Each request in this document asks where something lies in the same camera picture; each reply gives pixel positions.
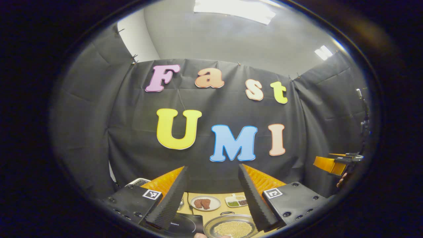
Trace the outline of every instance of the blue letter m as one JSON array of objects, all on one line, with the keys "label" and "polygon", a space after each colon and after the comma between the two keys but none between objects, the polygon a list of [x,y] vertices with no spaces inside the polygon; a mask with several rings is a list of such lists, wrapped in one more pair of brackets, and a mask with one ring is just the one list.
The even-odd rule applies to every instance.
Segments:
[{"label": "blue letter m", "polygon": [[241,154],[238,156],[239,161],[252,161],[255,159],[254,136],[257,132],[256,127],[244,127],[236,140],[227,125],[215,125],[211,127],[211,130],[216,135],[214,154],[210,156],[211,161],[225,161],[226,157],[223,155],[223,148],[225,148],[226,154],[231,161],[235,159],[240,149]]}]

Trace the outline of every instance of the metal pan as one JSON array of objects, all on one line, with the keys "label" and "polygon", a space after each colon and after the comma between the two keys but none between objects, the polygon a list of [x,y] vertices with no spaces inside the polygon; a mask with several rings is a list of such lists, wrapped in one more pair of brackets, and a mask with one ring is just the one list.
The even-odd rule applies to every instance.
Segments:
[{"label": "metal pan", "polygon": [[[223,216],[223,214],[228,214],[228,213],[233,213],[233,215]],[[258,233],[258,230],[255,227],[255,224],[253,222],[253,218],[249,215],[235,214],[234,212],[223,212],[220,215],[221,216],[213,218],[212,220],[207,222],[206,225],[204,226],[204,234],[208,238],[219,238],[221,235],[216,234],[214,232],[214,228],[222,223],[230,222],[230,221],[246,222],[253,228],[250,233],[248,233],[246,236],[243,236],[242,238],[250,238]]]}]

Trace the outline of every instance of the yellow letter u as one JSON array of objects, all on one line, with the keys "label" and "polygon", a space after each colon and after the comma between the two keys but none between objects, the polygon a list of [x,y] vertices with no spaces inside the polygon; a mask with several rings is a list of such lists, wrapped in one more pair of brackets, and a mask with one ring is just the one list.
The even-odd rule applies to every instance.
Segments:
[{"label": "yellow letter u", "polygon": [[175,109],[162,108],[157,110],[159,122],[157,123],[157,139],[160,144],[170,149],[186,149],[195,142],[197,134],[197,120],[201,112],[197,110],[185,110],[183,115],[187,118],[185,136],[182,139],[175,139],[172,136],[173,118],[178,115]]}]

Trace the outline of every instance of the human hand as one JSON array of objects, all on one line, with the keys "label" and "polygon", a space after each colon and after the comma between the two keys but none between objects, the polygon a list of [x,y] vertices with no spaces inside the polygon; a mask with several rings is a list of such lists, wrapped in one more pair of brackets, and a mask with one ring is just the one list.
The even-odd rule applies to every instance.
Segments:
[{"label": "human hand", "polygon": [[339,180],[339,182],[336,184],[336,187],[337,188],[340,188],[341,186],[342,186],[342,182],[344,181],[344,180],[346,180],[346,176],[347,176],[347,173],[345,173],[344,175],[342,175],[342,178]]},{"label": "human hand", "polygon": [[[196,233],[195,236],[194,236],[194,238],[207,238],[207,236],[205,234]],[[231,238],[231,237],[228,236],[228,235],[224,235],[224,236],[221,236],[219,238]]]}]

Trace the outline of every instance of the finger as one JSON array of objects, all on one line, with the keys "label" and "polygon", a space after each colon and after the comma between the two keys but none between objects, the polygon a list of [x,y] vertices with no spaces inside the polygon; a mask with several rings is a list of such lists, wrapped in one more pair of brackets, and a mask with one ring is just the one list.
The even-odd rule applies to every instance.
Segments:
[{"label": "finger", "polygon": [[194,238],[207,238],[207,236],[205,234],[196,233]]}]

